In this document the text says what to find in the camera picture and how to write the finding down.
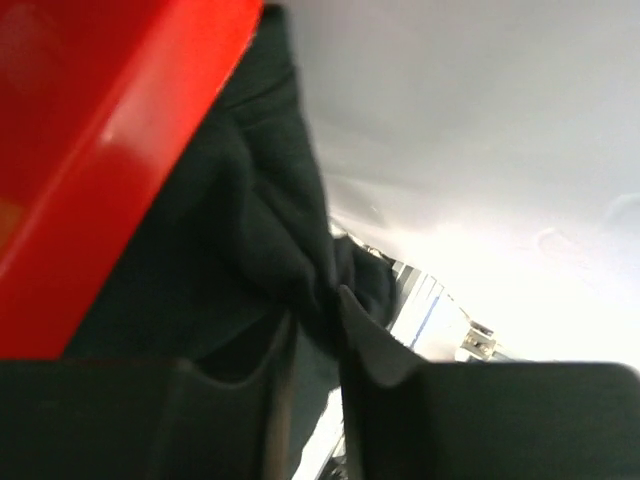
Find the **black jacket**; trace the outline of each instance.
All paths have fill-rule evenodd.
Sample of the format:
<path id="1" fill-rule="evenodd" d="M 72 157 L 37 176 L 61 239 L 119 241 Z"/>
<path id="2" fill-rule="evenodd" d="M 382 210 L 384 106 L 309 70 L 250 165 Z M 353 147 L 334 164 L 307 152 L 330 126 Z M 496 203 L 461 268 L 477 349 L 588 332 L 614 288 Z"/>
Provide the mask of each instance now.
<path id="1" fill-rule="evenodd" d="M 293 468 L 338 385 L 335 362 L 317 346 L 333 350 L 340 284 L 372 317 L 391 319 L 389 265 L 329 233 L 285 13 L 267 7 L 65 355 L 179 356 L 206 368 L 219 364 L 224 350 L 224 365 L 241 368 L 261 351 L 259 336 L 246 332 L 286 308 L 305 332 Z"/>

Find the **black cloth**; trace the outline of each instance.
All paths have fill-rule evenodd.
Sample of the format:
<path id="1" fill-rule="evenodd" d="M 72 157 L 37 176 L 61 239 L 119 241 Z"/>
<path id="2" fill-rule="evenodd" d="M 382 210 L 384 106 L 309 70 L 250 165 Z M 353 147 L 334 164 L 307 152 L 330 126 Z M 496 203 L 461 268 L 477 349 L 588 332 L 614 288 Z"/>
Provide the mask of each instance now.
<path id="1" fill-rule="evenodd" d="M 187 357 L 204 368 L 224 358 L 229 375 L 241 374 L 260 351 L 252 326 L 284 307 L 303 327 L 294 468 L 338 385 L 338 285 L 385 323 L 395 283 L 387 262 L 329 233 L 287 34 L 284 10 L 266 7 L 65 356 Z"/>

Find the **black plastic object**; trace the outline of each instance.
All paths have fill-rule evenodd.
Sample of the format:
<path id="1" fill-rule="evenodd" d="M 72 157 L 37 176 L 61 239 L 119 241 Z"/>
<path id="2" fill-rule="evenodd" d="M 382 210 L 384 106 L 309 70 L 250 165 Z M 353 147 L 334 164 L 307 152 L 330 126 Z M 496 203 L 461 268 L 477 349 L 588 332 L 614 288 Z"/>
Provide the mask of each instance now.
<path id="1" fill-rule="evenodd" d="M 284 478 L 295 328 L 222 383 L 186 361 L 0 364 L 0 477 Z"/>
<path id="2" fill-rule="evenodd" d="M 634 371 L 427 363 L 340 296 L 349 480 L 640 478 Z"/>

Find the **white surface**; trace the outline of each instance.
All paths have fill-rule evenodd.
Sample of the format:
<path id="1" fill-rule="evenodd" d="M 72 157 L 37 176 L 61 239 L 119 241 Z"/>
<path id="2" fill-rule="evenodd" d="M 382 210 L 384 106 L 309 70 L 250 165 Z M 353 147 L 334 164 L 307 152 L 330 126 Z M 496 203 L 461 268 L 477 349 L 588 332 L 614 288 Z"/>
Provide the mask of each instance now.
<path id="1" fill-rule="evenodd" d="M 524 355 L 640 365 L 640 2 L 285 3 L 332 215 Z"/>
<path id="2" fill-rule="evenodd" d="M 469 328 L 464 313 L 442 292 L 415 344 L 415 352 L 432 362 L 454 362 Z"/>

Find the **red plastic panel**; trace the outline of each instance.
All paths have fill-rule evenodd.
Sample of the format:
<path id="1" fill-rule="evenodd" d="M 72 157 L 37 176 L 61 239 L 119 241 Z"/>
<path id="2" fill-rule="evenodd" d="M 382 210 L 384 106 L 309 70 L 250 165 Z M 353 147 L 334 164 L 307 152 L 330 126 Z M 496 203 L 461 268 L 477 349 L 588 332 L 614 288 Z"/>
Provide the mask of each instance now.
<path id="1" fill-rule="evenodd" d="M 0 357 L 56 358 L 260 0 L 0 0 Z"/>

